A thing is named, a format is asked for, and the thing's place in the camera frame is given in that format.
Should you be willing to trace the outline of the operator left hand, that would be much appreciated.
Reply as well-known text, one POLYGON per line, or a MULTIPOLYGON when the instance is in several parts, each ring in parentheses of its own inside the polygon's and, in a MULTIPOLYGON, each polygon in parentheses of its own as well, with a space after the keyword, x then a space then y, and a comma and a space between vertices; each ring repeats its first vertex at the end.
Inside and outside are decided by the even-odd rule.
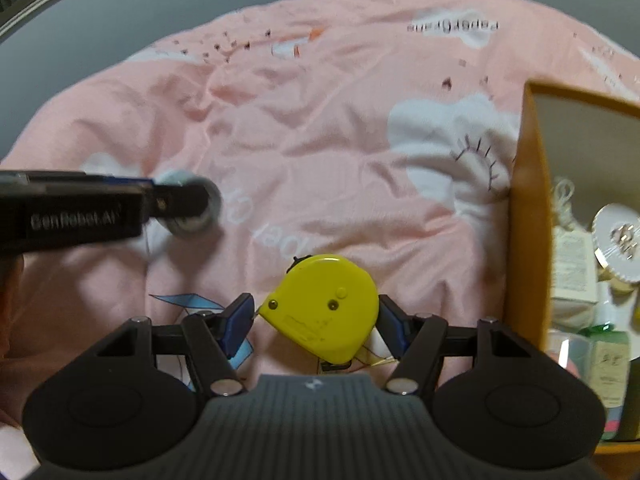
POLYGON ((18 290, 24 270, 24 257, 2 259, 0 263, 0 356, 8 353, 18 290))

